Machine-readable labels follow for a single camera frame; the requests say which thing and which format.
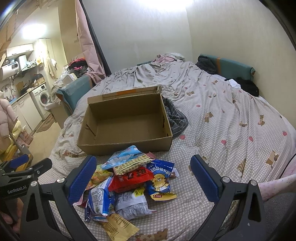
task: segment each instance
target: open cardboard box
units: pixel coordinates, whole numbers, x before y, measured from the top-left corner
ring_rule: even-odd
[[[77,146],[86,154],[111,155],[135,145],[144,153],[168,151],[172,131],[159,87],[88,98]]]

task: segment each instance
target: washing machine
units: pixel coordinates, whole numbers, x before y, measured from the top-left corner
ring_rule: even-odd
[[[41,115],[42,120],[44,121],[50,115],[50,113],[47,110],[45,110],[45,105],[49,102],[49,93],[46,89],[46,85],[42,84],[39,87],[32,90],[30,92],[30,96],[36,106],[36,109]]]

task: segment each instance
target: kitchen counter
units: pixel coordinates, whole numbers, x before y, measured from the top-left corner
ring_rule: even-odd
[[[45,84],[45,81],[42,82],[41,84],[39,84],[38,86],[34,87],[33,89],[31,89],[30,91],[27,91],[25,94],[23,94],[22,96],[18,97],[18,98],[14,98],[13,100],[11,100],[9,103],[13,104],[14,102],[20,100],[22,97],[24,97],[26,94],[29,94],[31,91],[35,90],[36,88],[38,88],[39,86]]]

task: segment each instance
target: silver screw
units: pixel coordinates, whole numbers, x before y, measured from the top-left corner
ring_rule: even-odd
[[[257,182],[256,182],[255,180],[251,180],[251,184],[252,184],[253,186],[256,186],[256,185],[257,185]]]
[[[31,182],[31,186],[32,186],[32,187],[35,187],[36,185],[37,185],[37,182],[36,182],[36,181],[32,181],[32,182]]]
[[[228,183],[228,182],[230,182],[230,178],[229,177],[223,177],[222,181],[225,182],[225,183]]]
[[[59,177],[58,179],[57,179],[57,182],[58,183],[63,183],[65,181],[65,178],[64,177]]]

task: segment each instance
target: bed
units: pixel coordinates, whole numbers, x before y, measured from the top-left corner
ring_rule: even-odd
[[[86,157],[76,143],[88,97],[156,85],[189,121],[169,152],[155,153],[157,158],[175,163],[180,177],[170,183],[178,198],[165,203],[148,199],[149,208],[157,213],[132,220],[140,231],[130,240],[189,240],[198,230],[213,204],[191,172],[190,158],[195,154],[235,182],[279,178],[295,151],[295,129],[264,99],[233,88],[223,77],[182,59],[179,54],[158,56],[151,63],[115,72],[88,91],[65,121],[49,156],[52,169],[40,176],[39,182],[51,183],[67,176]],[[97,162],[107,159],[97,157]],[[55,204],[51,207],[62,233],[69,236]],[[83,219],[84,210],[75,209]],[[110,240],[100,224],[91,221],[86,226],[98,240]]]

